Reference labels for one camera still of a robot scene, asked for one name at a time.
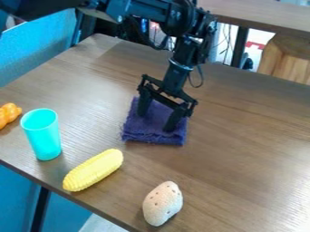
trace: wire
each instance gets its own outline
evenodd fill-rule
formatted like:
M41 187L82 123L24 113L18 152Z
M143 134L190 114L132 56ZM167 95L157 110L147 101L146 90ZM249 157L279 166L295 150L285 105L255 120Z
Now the wire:
M225 53L224 59L223 59L223 64L225 64L226 59L228 57L229 46L232 48L232 45L230 43L230 40L231 40L231 25L229 25L229 28L228 28L228 36L225 33L225 28L226 28L226 25L224 24L224 27L223 27L223 31L224 32L223 32L223 34L224 34L224 37L225 37L225 39L226 39L226 41L228 43L228 46L227 46L227 48L223 52L220 53L220 54Z
M143 34L141 31L140 31L140 26L139 26L139 23L135 20L135 18L133 16L131 17L128 17L129 21L131 22L131 24L134 26L134 28L136 29L139 37L141 38L141 40L147 44L148 46L150 46L151 48L155 49L155 50L164 50L167 46L167 42L169 40L169 36L166 35L164 37L164 39L162 40L162 42L160 43L159 46L157 46L154 42L152 42L150 40L150 38L148 36L146 36L145 34Z
M197 65L197 69L199 71L199 77L200 77L200 84L199 85L194 85L193 81L191 80L190 72L188 74L189 84L191 85L191 87L193 87L195 89L201 87L204 84L204 82L205 82L205 78L203 76L203 72L202 72L202 69L201 69L200 65Z

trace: purple towel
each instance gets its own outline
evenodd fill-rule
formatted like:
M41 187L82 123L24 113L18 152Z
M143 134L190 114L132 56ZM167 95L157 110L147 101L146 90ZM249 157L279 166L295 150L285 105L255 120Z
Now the purple towel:
M136 140L148 143L184 145L187 132L187 119L183 118L172 132L163 131L172 109L153 100L145 117L137 114L138 97L131 103L129 115L124 124L123 141Z

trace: yellow corn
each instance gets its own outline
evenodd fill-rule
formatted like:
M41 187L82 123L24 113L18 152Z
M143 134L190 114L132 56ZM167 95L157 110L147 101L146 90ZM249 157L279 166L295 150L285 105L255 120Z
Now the yellow corn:
M63 188L72 192L86 189L113 173L122 161L120 150L106 150L72 169L63 179Z

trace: blue cup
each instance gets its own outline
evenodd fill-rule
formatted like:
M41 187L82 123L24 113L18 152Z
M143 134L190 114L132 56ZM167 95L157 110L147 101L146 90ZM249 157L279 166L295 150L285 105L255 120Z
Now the blue cup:
M52 160L62 152L58 115L50 109L27 112L20 122L39 160Z

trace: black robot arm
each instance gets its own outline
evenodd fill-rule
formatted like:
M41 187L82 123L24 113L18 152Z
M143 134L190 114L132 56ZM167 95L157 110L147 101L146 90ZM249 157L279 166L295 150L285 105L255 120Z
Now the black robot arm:
M191 116L198 104L183 91L183 86L193 68L206 61L216 30L215 17L197 8L196 3L196 0L0 0L0 10L31 21L63 9L81 7L89 15L105 13L116 23L133 15L159 23L167 36L177 37L177 43L163 81L142 75L138 114L145 116L151 101L157 100L173 110L163 128L173 131L183 117ZM172 101L163 93L180 98L183 103Z

